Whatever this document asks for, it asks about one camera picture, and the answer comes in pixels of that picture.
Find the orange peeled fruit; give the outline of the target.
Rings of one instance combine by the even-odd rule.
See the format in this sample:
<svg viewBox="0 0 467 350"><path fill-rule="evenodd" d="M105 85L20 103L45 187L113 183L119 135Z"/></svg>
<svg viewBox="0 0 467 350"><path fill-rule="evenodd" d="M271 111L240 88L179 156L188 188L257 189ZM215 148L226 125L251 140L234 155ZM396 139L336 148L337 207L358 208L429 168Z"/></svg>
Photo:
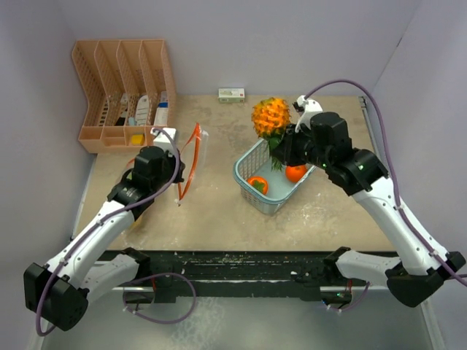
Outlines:
<svg viewBox="0 0 467 350"><path fill-rule="evenodd" d="M281 171L283 165L272 151L279 146L286 127L290 124L290 109L287 101L276 97L263 99L254 105L251 120L257 136L268 144L272 171Z"/></svg>

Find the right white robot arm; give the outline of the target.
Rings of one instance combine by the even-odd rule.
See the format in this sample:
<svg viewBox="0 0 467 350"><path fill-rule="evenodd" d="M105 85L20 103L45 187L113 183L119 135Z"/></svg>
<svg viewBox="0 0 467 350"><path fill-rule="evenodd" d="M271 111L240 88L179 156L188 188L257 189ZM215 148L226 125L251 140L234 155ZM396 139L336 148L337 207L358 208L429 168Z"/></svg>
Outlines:
<svg viewBox="0 0 467 350"><path fill-rule="evenodd" d="M447 251L403 209L386 167L372 151L353 147L347 122L337 113L321 112L300 125L287 125L271 153L287 166L309 164L324 170L370 214L395 248L396 257L337 249L325 259L330 284L360 279L385 286L400 303L414 308L466 264L461 253Z"/></svg>

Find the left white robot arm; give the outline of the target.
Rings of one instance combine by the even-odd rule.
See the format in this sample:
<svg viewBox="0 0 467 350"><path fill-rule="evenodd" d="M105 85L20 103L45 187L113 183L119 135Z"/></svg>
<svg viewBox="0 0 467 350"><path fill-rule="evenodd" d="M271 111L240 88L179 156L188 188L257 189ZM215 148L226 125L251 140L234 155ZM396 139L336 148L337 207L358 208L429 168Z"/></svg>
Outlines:
<svg viewBox="0 0 467 350"><path fill-rule="evenodd" d="M184 168L176 148L141 148L85 229L44 265L27 267L23 274L25 303L36 314L38 335L50 334L41 328L43 319L53 328L68 331L83 318L89 304L111 288L127 281L134 286L147 283L150 259L135 249L125 249L99 268L94 264L157 196L171 184L182 182Z"/></svg>

